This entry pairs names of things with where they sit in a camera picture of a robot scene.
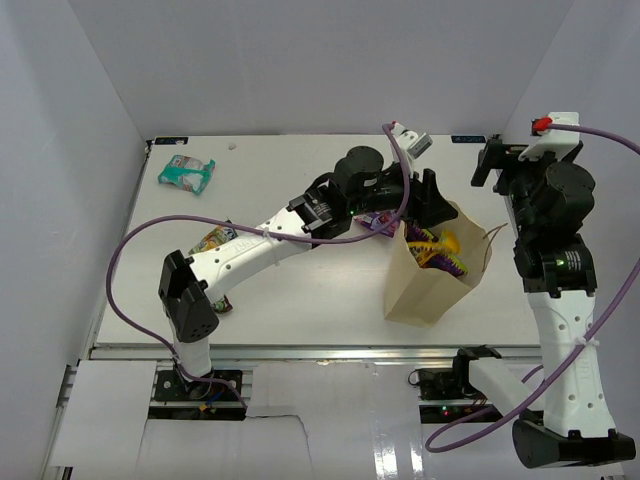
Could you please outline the yellow M&M's packet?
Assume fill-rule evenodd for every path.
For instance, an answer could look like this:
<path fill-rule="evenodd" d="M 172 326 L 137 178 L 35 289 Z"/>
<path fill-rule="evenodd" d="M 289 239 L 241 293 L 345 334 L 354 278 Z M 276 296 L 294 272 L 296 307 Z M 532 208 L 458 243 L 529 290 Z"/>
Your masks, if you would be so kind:
<path fill-rule="evenodd" d="M 457 254 L 461 250 L 457 236 L 448 230 L 444 230 L 441 236 L 435 241 L 413 241 L 408 243 L 408 247 L 420 253 L 435 254 Z"/>

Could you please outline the dark blue chips bag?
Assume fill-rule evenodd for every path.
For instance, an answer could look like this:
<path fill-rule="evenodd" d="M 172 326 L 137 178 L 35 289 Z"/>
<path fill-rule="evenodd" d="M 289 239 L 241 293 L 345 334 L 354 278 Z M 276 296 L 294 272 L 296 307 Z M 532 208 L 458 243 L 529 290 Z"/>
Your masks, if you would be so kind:
<path fill-rule="evenodd" d="M 409 242 L 413 241 L 435 241 L 441 236 L 442 232 L 436 235 L 428 229 L 421 229 L 411 225 L 407 228 L 406 231 L 407 246 Z M 461 252 L 461 250 L 457 254 L 435 254 L 420 253 L 417 250 L 410 249 L 409 247 L 408 249 L 420 268 L 439 269 L 441 271 L 449 273 L 456 278 L 463 277 L 468 273 L 468 268 L 458 258 L 458 254 Z"/>

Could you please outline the purple Fox's candy bag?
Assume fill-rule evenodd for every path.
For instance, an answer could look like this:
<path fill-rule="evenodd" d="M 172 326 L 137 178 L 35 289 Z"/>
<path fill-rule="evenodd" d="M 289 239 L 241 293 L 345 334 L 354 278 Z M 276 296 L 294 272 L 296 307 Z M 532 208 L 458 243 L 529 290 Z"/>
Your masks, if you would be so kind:
<path fill-rule="evenodd" d="M 384 229 L 381 230 L 379 234 L 393 238 L 399 226 L 398 220 L 394 222 L 391 221 L 394 215 L 395 211 L 393 210 L 370 212 L 354 216 L 353 221 L 370 231 L 375 231 L 379 227 L 384 226 Z"/>

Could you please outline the brown paper bag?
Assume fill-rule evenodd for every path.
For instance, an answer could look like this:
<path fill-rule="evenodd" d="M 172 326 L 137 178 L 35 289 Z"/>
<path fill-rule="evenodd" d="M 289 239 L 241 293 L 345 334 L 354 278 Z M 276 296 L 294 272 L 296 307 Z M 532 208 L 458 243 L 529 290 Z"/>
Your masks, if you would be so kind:
<path fill-rule="evenodd" d="M 389 321 L 426 327 L 438 322 L 480 284 L 492 257 L 493 239 L 502 227 L 487 231 L 458 210 L 456 219 L 428 229 L 436 235 L 450 230 L 457 236 L 461 244 L 458 258 L 468 273 L 456 278 L 439 269 L 418 266 L 407 246 L 409 226 L 402 222 L 392 240 L 383 312 Z"/>

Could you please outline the green Fox's candy bag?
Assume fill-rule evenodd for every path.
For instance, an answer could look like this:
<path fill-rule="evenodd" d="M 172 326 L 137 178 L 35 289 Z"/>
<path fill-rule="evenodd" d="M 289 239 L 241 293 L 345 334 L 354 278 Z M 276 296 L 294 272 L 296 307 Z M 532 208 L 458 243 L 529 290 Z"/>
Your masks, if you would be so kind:
<path fill-rule="evenodd" d="M 207 235 L 205 235 L 194 247 L 189 251 L 189 255 L 205 252 L 215 249 L 221 245 L 235 239 L 238 236 L 235 229 L 224 226 L 216 226 Z"/>

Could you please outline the brown M&M's packet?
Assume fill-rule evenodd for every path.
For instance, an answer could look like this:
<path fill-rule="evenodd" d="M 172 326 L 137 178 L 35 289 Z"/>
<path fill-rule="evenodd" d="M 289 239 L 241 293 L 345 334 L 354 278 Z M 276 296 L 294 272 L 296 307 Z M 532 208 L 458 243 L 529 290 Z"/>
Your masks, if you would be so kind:
<path fill-rule="evenodd" d="M 226 314 L 233 310 L 233 306 L 227 296 L 223 296 L 219 300 L 213 302 L 212 308 L 216 314 Z"/>

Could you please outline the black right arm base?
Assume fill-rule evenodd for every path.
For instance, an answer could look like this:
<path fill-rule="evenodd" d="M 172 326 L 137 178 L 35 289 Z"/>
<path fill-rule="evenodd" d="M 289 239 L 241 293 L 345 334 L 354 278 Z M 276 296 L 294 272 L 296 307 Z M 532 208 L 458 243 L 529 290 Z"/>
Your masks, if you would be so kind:
<path fill-rule="evenodd" d="M 459 387 L 451 369 L 414 369 L 407 382 L 418 392 L 422 424 L 449 424 L 467 416 L 476 423 L 501 418 L 481 393 Z"/>

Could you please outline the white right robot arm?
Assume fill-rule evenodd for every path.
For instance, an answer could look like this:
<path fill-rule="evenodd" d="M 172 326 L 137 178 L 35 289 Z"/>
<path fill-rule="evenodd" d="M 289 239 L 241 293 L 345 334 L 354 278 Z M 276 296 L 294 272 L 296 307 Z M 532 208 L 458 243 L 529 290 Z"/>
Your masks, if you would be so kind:
<path fill-rule="evenodd" d="M 634 440 L 609 412 L 599 373 L 594 318 L 596 269 L 579 234 L 594 208 L 595 181 L 574 160 L 582 144 L 528 147 L 490 139 L 471 184 L 498 171 L 496 193 L 508 200 L 516 231 L 514 262 L 539 335 L 544 380 L 531 391 L 492 348 L 461 349 L 453 390 L 480 392 L 511 422 L 527 468 L 599 466 L 632 460 Z"/>

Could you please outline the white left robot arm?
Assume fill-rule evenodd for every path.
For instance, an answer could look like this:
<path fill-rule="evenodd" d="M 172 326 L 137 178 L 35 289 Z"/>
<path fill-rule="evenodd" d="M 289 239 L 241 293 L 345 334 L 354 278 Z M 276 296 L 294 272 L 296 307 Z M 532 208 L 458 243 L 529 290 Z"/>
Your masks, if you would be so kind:
<path fill-rule="evenodd" d="M 316 179 L 257 233 L 191 256 L 176 250 L 165 258 L 159 298 L 172 328 L 176 384 L 188 398 L 202 398 L 210 390 L 209 336 L 219 325 L 213 304 L 235 286 L 321 240 L 346 233 L 355 215 L 402 207 L 402 220 L 422 228 L 457 217 L 432 170 L 417 174 L 399 162 L 383 163 L 376 149 L 353 147 L 333 171 Z"/>

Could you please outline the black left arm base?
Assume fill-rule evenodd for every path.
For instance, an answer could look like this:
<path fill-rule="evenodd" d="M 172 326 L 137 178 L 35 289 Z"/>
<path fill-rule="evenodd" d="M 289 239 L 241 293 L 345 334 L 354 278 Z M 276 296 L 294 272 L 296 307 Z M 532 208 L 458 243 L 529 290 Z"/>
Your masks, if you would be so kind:
<path fill-rule="evenodd" d="M 215 370 L 213 377 L 232 385 L 238 393 L 241 392 L 243 383 L 241 370 Z M 160 370 L 157 373 L 152 399 L 156 402 L 236 401 L 237 396 L 225 383 L 188 381 L 175 369 Z"/>

